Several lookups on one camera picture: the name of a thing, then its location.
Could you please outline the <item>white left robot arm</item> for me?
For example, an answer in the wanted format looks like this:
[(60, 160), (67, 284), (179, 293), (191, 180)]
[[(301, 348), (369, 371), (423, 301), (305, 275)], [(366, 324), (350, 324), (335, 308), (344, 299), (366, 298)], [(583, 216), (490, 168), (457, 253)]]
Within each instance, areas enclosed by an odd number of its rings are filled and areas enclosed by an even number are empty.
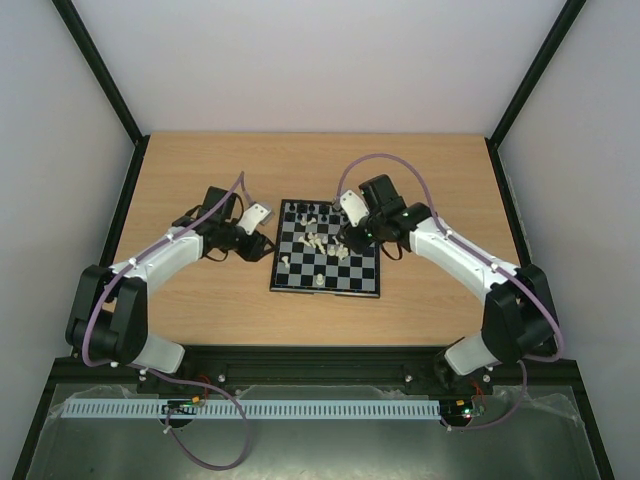
[(186, 349), (150, 331), (149, 300), (213, 250), (234, 252), (246, 262), (273, 251), (274, 243), (258, 231), (272, 210), (253, 202), (235, 218), (234, 207), (241, 202), (234, 192), (210, 187), (204, 200), (174, 220), (153, 245), (126, 261), (82, 272), (65, 338), (85, 365), (136, 365), (166, 374), (180, 369)]

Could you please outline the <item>black and grey chessboard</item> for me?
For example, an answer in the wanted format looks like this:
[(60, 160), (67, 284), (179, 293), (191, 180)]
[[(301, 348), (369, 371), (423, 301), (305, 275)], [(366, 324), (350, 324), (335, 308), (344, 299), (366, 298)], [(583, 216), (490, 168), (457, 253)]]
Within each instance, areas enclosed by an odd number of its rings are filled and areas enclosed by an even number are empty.
[[(315, 218), (316, 223), (302, 226), (302, 219)], [(269, 290), (340, 296), (378, 298), (380, 286), (380, 251), (376, 247), (365, 254), (354, 254), (337, 238), (348, 223), (345, 214), (327, 201), (283, 199), (275, 242)], [(326, 253), (309, 244), (308, 233), (323, 238)], [(349, 256), (339, 260), (339, 248), (347, 248)], [(286, 267), (281, 258), (288, 256)], [(323, 286), (315, 284), (315, 276), (323, 274)]]

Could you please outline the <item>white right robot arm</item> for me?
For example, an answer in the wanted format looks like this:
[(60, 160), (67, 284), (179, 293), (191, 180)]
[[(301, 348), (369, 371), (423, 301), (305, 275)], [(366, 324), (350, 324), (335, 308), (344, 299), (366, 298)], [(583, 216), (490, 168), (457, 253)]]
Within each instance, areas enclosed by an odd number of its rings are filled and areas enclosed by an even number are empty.
[(441, 220), (430, 201), (407, 205), (386, 174), (362, 183), (357, 192), (340, 190), (336, 200), (348, 218), (338, 238), (352, 252), (394, 243), (442, 268), (481, 302), (480, 331), (447, 347), (436, 367), (443, 389), (460, 390), (480, 368), (533, 359), (549, 339), (556, 352), (548, 361), (560, 357), (564, 341), (539, 267), (519, 267), (480, 249)]

